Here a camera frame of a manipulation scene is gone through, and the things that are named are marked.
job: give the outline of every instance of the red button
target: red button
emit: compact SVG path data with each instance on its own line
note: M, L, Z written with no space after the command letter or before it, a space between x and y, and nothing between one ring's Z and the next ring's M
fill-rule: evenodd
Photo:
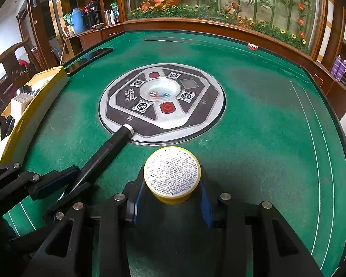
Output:
M149 74L149 77L150 78L158 78L158 77L160 77L160 74L158 72L152 72Z
M174 113L176 108L172 102L164 102L160 104L160 109L162 113Z

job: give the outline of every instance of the blue thermos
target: blue thermos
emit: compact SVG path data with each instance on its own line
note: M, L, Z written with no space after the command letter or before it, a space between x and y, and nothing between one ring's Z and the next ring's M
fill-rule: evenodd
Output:
M75 8L73 9L72 15L70 16L70 22L73 25L75 34L85 31L85 26L83 25L82 10Z

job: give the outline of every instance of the glass panel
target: glass panel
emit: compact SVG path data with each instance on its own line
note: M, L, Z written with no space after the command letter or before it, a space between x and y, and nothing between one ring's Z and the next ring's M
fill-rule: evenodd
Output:
M319 0L126 0L128 19L183 17L259 31L308 53Z

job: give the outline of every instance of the chair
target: chair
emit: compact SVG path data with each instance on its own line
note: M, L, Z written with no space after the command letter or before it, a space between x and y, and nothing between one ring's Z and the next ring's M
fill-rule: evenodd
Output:
M15 51L24 47L30 64L33 64L37 72L41 72L41 67L37 62L35 56L29 48L29 37L26 37L23 42L16 43L0 55L0 64L2 63L6 71L5 77L0 80L0 99L5 105L8 105L10 100L14 97L15 91L28 82L36 73L21 66L15 56Z

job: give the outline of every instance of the purple bottle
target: purple bottle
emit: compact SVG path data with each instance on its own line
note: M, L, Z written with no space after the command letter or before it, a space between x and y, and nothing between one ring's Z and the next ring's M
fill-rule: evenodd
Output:
M336 73L338 71L338 68L341 65L341 62L342 62L341 55L338 55L335 59L335 62L333 64L332 68L331 68L331 71L330 71L332 76L334 76L334 77L336 76Z
M340 81L342 79L342 76L344 75L344 73L346 72L346 61L342 61L340 64L340 67L337 70L336 76L335 78Z

